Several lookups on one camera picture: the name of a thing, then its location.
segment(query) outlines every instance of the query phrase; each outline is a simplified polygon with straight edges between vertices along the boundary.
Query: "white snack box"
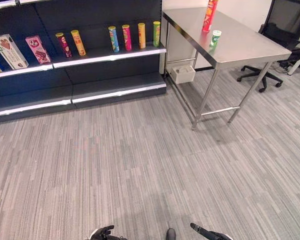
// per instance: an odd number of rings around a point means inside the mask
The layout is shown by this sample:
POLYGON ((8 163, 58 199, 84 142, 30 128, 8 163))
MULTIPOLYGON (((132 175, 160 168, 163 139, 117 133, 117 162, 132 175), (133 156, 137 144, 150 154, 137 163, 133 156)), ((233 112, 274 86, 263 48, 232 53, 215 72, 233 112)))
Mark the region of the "white snack box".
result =
POLYGON ((192 82, 196 71, 190 65, 175 66, 171 70, 171 78, 176 84, 192 82))
POLYGON ((29 66, 9 34, 0 35, 0 53, 12 69, 24 69, 29 66))

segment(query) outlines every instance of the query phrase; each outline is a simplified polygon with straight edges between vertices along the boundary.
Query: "green pringles can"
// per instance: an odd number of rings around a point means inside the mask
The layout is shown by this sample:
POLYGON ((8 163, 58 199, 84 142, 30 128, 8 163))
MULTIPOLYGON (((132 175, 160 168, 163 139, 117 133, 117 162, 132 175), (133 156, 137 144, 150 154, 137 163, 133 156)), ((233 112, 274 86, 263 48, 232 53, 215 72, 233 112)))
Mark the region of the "green pringles can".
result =
POLYGON ((159 21, 153 22, 153 46, 159 47, 160 45, 160 25, 159 21))
POLYGON ((210 42, 210 47, 216 47, 217 44, 218 44, 218 41, 219 41, 219 38, 221 36, 221 31, 219 30, 214 30, 212 32, 212 39, 211 39, 211 42, 210 42))

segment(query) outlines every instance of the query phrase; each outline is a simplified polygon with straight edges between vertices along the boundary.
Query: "white shelf edge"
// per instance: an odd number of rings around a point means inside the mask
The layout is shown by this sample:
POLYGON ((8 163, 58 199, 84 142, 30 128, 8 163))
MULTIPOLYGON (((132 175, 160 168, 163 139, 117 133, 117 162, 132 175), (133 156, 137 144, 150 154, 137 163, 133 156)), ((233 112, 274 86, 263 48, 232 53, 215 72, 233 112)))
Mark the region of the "white shelf edge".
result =
POLYGON ((46 2, 46 1, 48 0, 19 0, 19 3, 23 5, 23 4, 34 4, 34 3, 46 2))
POLYGON ((56 62, 56 63, 53 63, 53 67, 55 69, 59 69, 59 68, 65 68, 65 67, 70 67, 70 66, 76 66, 76 65, 84 65, 84 64, 115 61, 115 60, 120 60, 120 59, 129 59, 129 58, 136 58, 136 57, 156 55, 156 54, 164 54, 166 52, 167 52, 167 50, 165 48, 137 51, 137 52, 131 52, 131 53, 125 52, 125 53, 121 53, 121 54, 112 54, 112 55, 108 55, 108 56, 99 56, 99 57, 92 57, 92 58, 86 58, 86 59, 56 62))
POLYGON ((16 0, 1 1, 0 2, 0 9, 7 8, 7 7, 14 7, 16 5, 17 5, 16 0))
POLYGON ((68 104, 71 104, 70 99, 61 100, 61 101, 47 102, 47 103, 31 105, 31 106, 23 106, 23 107, 18 107, 18 108, 13 108, 13 109, 9 109, 9 110, 0 111, 0 116, 15 114, 15 113, 21 113, 21 112, 29 111, 29 110, 43 109, 43 108, 47 108, 47 107, 68 105, 68 104))
POLYGON ((16 69, 16 70, 3 71, 3 72, 0 72, 0 78, 19 75, 19 74, 47 71, 47 70, 51 70, 51 69, 53 69, 53 65, 47 64, 47 65, 26 67, 26 68, 21 68, 21 69, 16 69))
POLYGON ((139 92, 144 92, 144 91, 149 91, 149 90, 154 90, 154 89, 161 89, 161 88, 165 88, 165 87, 167 87, 167 85, 165 83, 163 83, 163 84, 140 87, 140 88, 135 88, 135 89, 130 89, 130 90, 110 92, 110 93, 101 94, 101 95, 81 97, 81 98, 77 98, 77 99, 73 99, 73 97, 72 97, 72 102, 74 104, 77 104, 77 103, 82 103, 82 102, 98 100, 98 99, 120 97, 123 95, 135 94, 135 93, 139 93, 139 92))

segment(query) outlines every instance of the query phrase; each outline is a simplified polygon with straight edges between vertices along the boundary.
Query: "white basket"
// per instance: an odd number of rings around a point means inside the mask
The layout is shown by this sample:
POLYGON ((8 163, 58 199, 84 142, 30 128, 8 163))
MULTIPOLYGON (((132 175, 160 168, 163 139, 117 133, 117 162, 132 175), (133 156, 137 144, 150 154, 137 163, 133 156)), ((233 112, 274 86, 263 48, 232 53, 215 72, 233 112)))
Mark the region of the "white basket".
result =
POLYGON ((171 69, 172 80, 176 84, 193 82, 196 71, 190 65, 175 66, 171 69))

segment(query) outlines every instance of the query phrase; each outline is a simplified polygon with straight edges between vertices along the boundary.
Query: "table top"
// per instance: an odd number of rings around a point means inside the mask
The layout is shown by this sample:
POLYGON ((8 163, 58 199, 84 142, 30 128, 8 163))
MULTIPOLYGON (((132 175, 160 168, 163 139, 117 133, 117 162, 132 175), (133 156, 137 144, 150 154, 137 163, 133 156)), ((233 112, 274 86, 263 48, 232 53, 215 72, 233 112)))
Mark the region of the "table top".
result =
POLYGON ((163 17, 215 68, 286 60, 291 51, 258 32, 216 11, 209 32, 203 32, 206 7, 170 9, 163 17), (222 31, 216 47, 210 47, 213 30, 222 31))

